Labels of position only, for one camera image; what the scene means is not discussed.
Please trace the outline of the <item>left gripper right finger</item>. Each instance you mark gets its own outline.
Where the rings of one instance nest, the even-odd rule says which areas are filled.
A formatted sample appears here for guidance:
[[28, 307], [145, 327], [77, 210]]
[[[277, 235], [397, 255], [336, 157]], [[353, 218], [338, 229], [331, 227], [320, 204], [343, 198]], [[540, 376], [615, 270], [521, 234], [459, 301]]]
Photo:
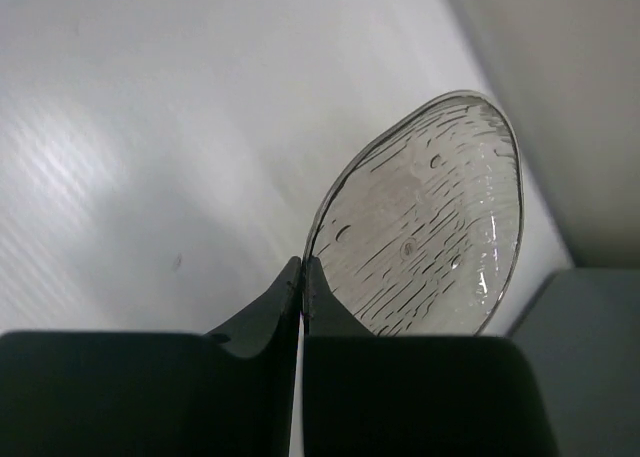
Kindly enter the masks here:
[[555, 456], [532, 369], [500, 337], [377, 337], [305, 263], [308, 456]]

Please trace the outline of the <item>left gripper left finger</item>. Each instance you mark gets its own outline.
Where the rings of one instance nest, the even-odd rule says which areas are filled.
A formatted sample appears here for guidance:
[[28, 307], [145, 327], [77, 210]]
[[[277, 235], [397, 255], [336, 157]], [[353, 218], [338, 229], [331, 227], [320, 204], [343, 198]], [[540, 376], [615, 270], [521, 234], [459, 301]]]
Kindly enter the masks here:
[[5, 456], [285, 456], [301, 261], [204, 333], [12, 331]]

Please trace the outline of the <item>clear square small dish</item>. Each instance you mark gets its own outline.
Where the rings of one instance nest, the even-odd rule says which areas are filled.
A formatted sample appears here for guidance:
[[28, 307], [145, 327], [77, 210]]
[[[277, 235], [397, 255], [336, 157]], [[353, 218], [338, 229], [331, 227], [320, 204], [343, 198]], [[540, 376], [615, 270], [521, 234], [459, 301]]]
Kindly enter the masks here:
[[521, 158], [491, 98], [442, 94], [367, 144], [305, 246], [370, 333], [474, 335], [509, 287], [524, 228]]

